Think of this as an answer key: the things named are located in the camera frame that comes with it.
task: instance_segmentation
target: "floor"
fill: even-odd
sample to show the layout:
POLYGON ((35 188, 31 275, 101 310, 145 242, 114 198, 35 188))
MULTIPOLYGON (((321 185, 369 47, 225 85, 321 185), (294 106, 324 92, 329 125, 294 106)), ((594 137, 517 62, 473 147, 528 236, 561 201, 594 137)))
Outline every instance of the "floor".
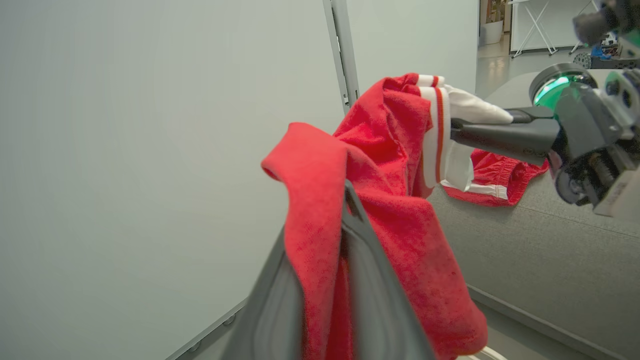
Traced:
MULTIPOLYGON (((496 311, 478 304, 489 325, 489 346, 508 360, 593 360, 548 338, 496 311)), ((215 341, 205 338, 194 352, 185 353, 178 360, 219 360, 233 331, 217 336, 215 341)), ((458 360, 488 360, 482 354, 462 356, 458 360)))
POLYGON ((540 51, 524 53, 511 59, 509 34, 506 33, 499 43, 478 47, 476 95, 484 99, 517 75, 542 71, 557 63, 572 62, 574 56, 575 54, 569 55, 569 50, 558 51, 552 56, 540 51))

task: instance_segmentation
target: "white stripe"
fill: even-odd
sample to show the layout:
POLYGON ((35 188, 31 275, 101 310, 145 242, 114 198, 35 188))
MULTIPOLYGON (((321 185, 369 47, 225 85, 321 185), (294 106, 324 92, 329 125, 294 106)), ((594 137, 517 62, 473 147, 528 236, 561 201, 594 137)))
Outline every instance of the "white stripe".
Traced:
POLYGON ((436 182, 436 156, 438 154, 438 101, 436 90, 432 87, 420 87, 420 95, 431 101, 429 114, 431 116, 431 129, 424 134, 422 140, 422 169, 424 183, 428 188, 434 188, 436 182))
POLYGON ((444 179, 463 192, 469 190, 474 180, 474 164, 471 153, 474 148, 450 141, 447 146, 447 173, 444 179))
POLYGON ((433 76, 431 75, 418 75, 418 82, 416 86, 433 86, 433 76))
MULTIPOLYGON (((456 188, 446 180, 443 180, 440 184, 449 188, 456 188)), ((507 197, 507 188, 502 185, 478 185, 472 183, 471 186, 469 186, 469 190, 465 192, 491 195, 493 197, 497 197, 498 199, 509 200, 509 197, 507 197)))
MULTIPOLYGON (((418 75, 418 82, 415 84, 417 87, 420 86, 433 86, 433 80, 435 76, 432 75, 418 75)), ((442 88, 444 86, 444 77, 438 76, 438 84, 437 88, 442 88)))
POLYGON ((495 351, 490 347, 484 347, 484 349, 482 349, 480 353, 489 355, 489 357, 492 358, 493 360, 507 360, 506 357, 504 357, 502 354, 500 354, 499 352, 495 351))

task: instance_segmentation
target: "gray fabric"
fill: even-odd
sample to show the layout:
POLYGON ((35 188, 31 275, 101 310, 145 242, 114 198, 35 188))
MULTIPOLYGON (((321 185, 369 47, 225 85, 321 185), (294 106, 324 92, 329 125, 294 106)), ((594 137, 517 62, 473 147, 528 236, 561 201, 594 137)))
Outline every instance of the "gray fabric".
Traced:
MULTIPOLYGON (((599 83, 609 71, 592 70, 599 83)), ((530 106, 535 74, 487 100, 530 106)), ((640 357, 640 224, 598 217, 556 194, 548 174, 514 208, 429 198, 467 283, 628 359, 640 357)))

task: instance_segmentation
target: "gray wall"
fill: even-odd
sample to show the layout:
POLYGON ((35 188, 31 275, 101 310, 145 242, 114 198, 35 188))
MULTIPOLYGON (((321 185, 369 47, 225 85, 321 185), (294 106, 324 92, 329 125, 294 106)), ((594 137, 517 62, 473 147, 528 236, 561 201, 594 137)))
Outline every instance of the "gray wall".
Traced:
POLYGON ((477 0, 334 1, 348 4, 361 92, 407 72, 476 90, 477 0))
POLYGON ((0 2, 0 359, 162 360, 282 226, 261 159, 343 112, 321 1, 0 2))
POLYGON ((429 201, 468 284, 599 352, 635 359, 635 224, 616 226, 612 219, 595 219, 587 207, 556 204, 562 200, 549 175, 532 181, 515 208, 478 208, 447 198, 441 189, 429 201))

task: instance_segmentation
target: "white table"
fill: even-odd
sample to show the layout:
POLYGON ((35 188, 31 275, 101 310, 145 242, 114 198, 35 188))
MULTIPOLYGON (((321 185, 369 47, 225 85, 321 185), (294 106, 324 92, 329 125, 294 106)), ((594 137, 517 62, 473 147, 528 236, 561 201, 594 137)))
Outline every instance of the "white table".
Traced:
POLYGON ((509 1, 507 3, 509 5, 513 5, 513 4, 521 4, 521 5, 523 5, 524 8, 527 10, 527 13, 531 17, 531 20, 533 20, 533 25, 531 26, 531 29, 529 30, 527 36, 525 37, 524 41, 520 45, 520 48, 518 49, 518 51, 516 51, 516 53, 511 56, 512 59, 517 57, 517 56, 522 55, 522 49, 527 45, 529 39, 531 38, 531 35, 533 34, 533 29, 534 28, 538 30, 538 33, 542 37, 542 40, 545 42, 545 45, 547 46, 547 50, 549 51, 549 56, 557 53, 557 51, 558 51, 556 49, 556 47, 553 45, 553 43, 551 41, 551 38, 549 37, 549 35, 547 34, 547 31, 545 30, 545 28, 542 26, 542 23, 541 23, 542 16, 545 14, 545 10, 547 9, 547 6, 549 5, 549 1, 550 0, 547 0, 547 2, 545 3, 545 6, 542 8, 540 13, 535 17, 533 15, 531 9, 529 8, 529 4, 528 4, 529 1, 531 1, 531 0, 511 0, 511 1, 509 1))
MULTIPOLYGON (((539 23, 543 25, 549 36, 550 42, 548 42, 553 44, 556 49, 567 48, 569 50, 578 40, 575 36, 572 20, 584 8, 586 1, 589 0, 549 1, 547 4, 547 0, 530 0, 527 5, 533 15, 539 14, 543 7, 547 5, 544 16, 540 18, 539 23)), ((533 21, 523 4, 515 3, 512 9, 511 50, 516 51, 524 42, 529 30, 531 30, 533 21)), ((529 41, 522 48, 524 52, 531 50, 548 52, 547 45, 535 28, 529 41)))

